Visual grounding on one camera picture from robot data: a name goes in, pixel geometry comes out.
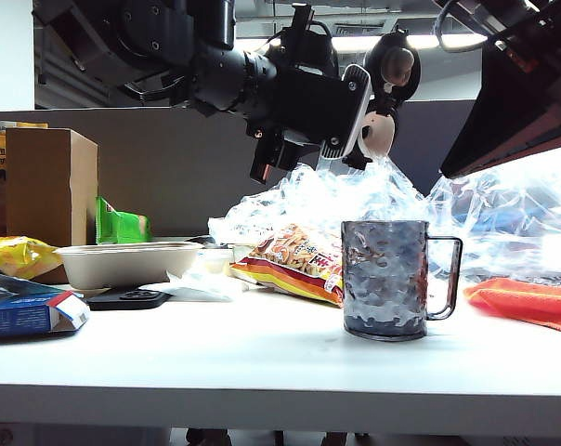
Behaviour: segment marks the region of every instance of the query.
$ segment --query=phone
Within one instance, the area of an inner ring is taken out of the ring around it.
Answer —
[[[101,295],[85,300],[92,311],[106,309],[148,309],[157,308],[169,297],[160,291],[141,290],[139,288],[112,288]]]

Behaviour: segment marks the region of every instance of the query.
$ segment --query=snack bag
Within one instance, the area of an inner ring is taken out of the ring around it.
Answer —
[[[32,279],[61,265],[55,250],[54,246],[29,237],[0,237],[0,272]]]
[[[341,243],[336,237],[290,224],[231,267],[245,280],[343,305]]]
[[[150,222],[145,216],[116,211],[97,197],[97,244],[150,242]]]

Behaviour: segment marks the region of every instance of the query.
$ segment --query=ceiling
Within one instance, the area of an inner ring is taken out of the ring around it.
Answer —
[[[292,0],[236,0],[236,38],[269,37],[291,23]],[[431,0],[309,0],[315,18],[334,36],[382,35],[396,25],[411,34],[430,34],[439,8]],[[445,33],[467,32],[454,20]],[[40,69],[41,30],[35,30],[36,70]],[[127,99],[79,73],[59,48],[46,41],[46,83],[35,88],[41,108],[122,106]],[[422,83],[416,99],[474,98],[480,83],[480,52],[448,54],[439,48],[420,50]],[[342,54],[340,64],[362,63],[364,53]]]

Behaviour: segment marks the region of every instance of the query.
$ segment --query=orange towel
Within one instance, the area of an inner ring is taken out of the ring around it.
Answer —
[[[561,331],[561,286],[490,279],[464,290],[471,304],[491,315]]]

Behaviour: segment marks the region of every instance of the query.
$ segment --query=green package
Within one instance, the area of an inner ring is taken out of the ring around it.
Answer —
[[[97,244],[150,241],[150,222],[145,216],[116,211],[97,197]]]

